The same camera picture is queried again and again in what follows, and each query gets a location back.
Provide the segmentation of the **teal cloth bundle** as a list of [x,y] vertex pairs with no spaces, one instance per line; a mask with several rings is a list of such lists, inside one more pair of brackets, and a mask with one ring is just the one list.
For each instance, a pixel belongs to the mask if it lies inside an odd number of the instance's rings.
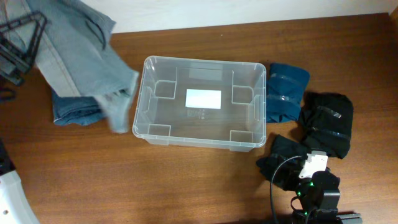
[[310,74],[295,66],[272,63],[266,87],[267,123],[298,121]]

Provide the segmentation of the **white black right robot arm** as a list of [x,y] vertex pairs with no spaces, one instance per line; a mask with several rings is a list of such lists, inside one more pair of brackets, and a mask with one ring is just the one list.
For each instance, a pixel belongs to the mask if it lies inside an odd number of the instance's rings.
[[286,223],[363,223],[359,213],[339,212],[340,178],[330,172],[326,159],[308,158],[300,165],[302,168],[295,176],[298,183],[294,185],[295,196],[291,202],[297,200],[302,207],[292,207],[293,212]]

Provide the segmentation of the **large black taped garment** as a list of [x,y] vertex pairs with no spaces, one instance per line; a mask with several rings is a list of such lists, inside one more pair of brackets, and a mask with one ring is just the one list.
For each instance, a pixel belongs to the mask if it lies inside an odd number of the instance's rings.
[[354,107],[339,93],[307,92],[299,123],[304,130],[302,144],[343,159],[351,147]]

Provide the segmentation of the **clear plastic storage container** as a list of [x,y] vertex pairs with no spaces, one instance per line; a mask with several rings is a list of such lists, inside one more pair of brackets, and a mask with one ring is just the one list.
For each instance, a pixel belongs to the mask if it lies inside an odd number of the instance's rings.
[[166,146],[262,147],[266,75],[261,63],[147,57],[132,132]]

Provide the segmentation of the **light blue jeans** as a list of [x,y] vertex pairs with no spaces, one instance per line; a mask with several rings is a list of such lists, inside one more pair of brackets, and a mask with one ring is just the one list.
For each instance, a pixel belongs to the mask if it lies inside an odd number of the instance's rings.
[[1,1],[1,22],[40,11],[48,20],[35,65],[59,97],[93,97],[110,129],[128,131],[139,72],[110,46],[115,25],[81,1]]

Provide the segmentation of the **small black taped garment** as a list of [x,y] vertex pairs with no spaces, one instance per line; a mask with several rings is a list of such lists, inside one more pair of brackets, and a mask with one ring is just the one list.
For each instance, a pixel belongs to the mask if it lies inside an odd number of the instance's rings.
[[[281,163],[294,156],[300,156],[301,159],[298,158],[293,160],[304,161],[307,158],[308,152],[309,149],[304,145],[278,135],[272,143],[270,154],[267,157],[258,159],[256,165],[260,169],[260,173],[268,181],[271,181],[276,168]],[[280,188],[282,187],[281,168],[278,170],[273,181],[273,184]]]

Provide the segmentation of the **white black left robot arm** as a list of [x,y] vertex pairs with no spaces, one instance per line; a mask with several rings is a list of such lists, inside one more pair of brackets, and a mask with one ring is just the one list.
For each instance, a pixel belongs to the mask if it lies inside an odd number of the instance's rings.
[[[28,46],[17,46],[7,34],[21,27],[33,24],[28,34]],[[1,24],[1,78],[20,86],[35,62],[40,40],[47,25],[47,18],[34,11]],[[4,144],[1,144],[1,223],[38,223],[21,184],[21,178],[11,161]]]

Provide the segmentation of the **dark blue jeans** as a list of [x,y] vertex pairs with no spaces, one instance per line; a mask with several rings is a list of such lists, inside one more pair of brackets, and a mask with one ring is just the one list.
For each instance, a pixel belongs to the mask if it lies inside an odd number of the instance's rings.
[[53,123],[58,126],[87,126],[105,119],[93,97],[59,97],[52,90]]

